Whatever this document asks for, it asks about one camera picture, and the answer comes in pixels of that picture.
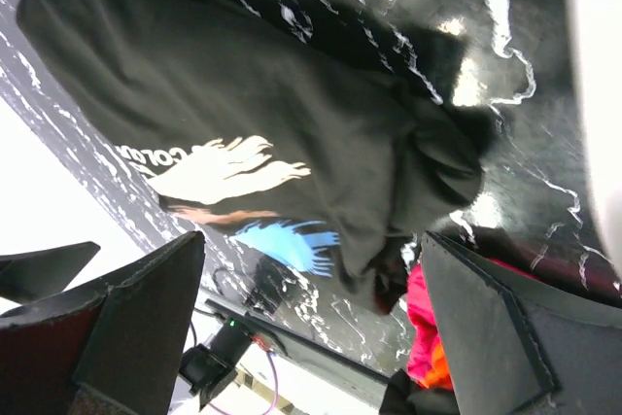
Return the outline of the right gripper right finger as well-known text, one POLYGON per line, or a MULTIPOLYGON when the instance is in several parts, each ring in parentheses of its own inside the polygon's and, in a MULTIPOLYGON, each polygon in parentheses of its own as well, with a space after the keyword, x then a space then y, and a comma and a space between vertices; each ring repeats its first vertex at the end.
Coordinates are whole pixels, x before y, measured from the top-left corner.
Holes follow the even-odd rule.
POLYGON ((421 264, 461 413, 620 413, 620 309, 433 232, 421 264))

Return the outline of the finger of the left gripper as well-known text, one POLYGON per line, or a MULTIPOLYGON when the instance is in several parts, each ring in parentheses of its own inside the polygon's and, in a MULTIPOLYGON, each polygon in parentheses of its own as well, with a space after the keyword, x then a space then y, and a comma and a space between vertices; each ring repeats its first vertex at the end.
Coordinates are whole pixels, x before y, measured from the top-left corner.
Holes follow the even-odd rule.
POLYGON ((1 256, 1 297, 30 303, 61 293, 101 250, 87 241, 1 256))

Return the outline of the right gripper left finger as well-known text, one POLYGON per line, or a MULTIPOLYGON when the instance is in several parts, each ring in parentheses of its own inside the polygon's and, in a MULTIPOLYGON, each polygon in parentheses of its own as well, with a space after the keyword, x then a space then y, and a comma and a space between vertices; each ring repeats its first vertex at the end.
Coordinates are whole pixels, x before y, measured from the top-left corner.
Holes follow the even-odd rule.
POLYGON ((165 414, 190 330, 204 236, 1 317, 4 414, 165 414))

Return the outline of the orange t shirt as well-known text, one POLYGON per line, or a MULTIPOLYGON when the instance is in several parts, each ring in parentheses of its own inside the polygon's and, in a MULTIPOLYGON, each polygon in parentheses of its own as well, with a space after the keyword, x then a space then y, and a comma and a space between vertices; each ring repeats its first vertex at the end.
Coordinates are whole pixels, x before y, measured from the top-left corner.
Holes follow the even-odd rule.
POLYGON ((432 346, 429 368, 417 379, 417 383, 424 389, 453 390, 449 365, 441 341, 432 346))

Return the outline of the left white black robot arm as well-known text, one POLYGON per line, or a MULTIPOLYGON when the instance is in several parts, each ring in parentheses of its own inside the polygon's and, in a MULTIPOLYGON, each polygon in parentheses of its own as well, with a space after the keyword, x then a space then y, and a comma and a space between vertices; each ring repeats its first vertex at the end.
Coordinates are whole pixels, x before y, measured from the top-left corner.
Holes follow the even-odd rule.
POLYGON ((224 327, 188 346, 203 239, 186 235, 77 287, 86 242, 5 256, 1 410, 5 414, 164 414, 177 381, 201 402, 235 377, 254 335, 224 327))

